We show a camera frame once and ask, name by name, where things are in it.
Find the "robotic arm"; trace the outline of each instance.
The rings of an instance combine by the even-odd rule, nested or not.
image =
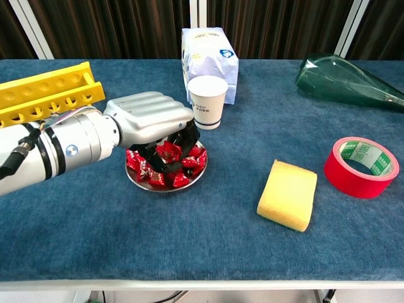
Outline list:
[[[158,92],[110,100],[104,114],[82,107],[46,123],[0,129],[0,196],[105,159],[115,146],[138,150],[156,171],[176,171],[180,162],[165,163],[156,153],[164,138],[185,157],[199,131],[191,109]]]

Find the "metal plate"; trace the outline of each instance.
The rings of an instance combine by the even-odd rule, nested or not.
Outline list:
[[[206,149],[199,141],[196,142],[196,145],[197,145],[199,148],[204,148],[204,149]],[[126,171],[126,174],[127,174],[128,177],[129,177],[129,180],[131,180],[131,181],[132,181],[133,183],[135,183],[137,186],[139,186],[140,188],[142,188],[142,189],[144,189],[144,190],[146,190],[146,191],[154,191],[154,192],[156,192],[156,193],[171,193],[171,192],[173,192],[173,191],[180,191],[180,190],[182,190],[182,189],[185,189],[185,188],[187,188],[187,187],[193,185],[197,180],[199,180],[199,178],[205,173],[206,167],[208,166],[208,158],[209,158],[209,157],[206,158],[205,167],[204,167],[204,169],[199,173],[199,175],[197,175],[196,177],[190,177],[190,178],[189,178],[189,179],[191,180],[190,183],[188,183],[188,184],[185,185],[185,186],[178,187],[178,188],[175,188],[175,187],[168,187],[168,186],[162,188],[162,187],[160,187],[160,186],[150,185],[150,184],[148,183],[148,181],[144,181],[144,182],[138,182],[138,181],[136,181],[137,172],[135,172],[133,169],[130,169],[130,168],[126,165],[126,160],[125,160],[125,171]]]

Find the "blue table cover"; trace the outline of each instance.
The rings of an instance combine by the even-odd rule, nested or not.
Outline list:
[[[83,61],[2,60],[0,82]],[[179,60],[90,63],[107,100],[160,91],[186,103]],[[218,129],[201,131],[208,168],[186,190],[136,187],[116,148],[0,197],[0,281],[404,280],[404,174],[370,200],[339,192],[323,174],[345,136],[377,141],[403,165],[404,114],[307,98],[294,84],[300,63],[240,61],[235,105]],[[404,62],[357,64],[404,90]],[[274,159],[318,174],[304,233],[256,214]]]

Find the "yellow sponge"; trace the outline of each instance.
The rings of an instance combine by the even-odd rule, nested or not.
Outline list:
[[[303,232],[310,222],[317,174],[275,160],[257,213],[291,229]]]

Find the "white paper cup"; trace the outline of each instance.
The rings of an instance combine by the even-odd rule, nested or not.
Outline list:
[[[188,90],[197,127],[214,129],[220,125],[228,88],[227,82],[216,76],[199,76],[189,81]]]

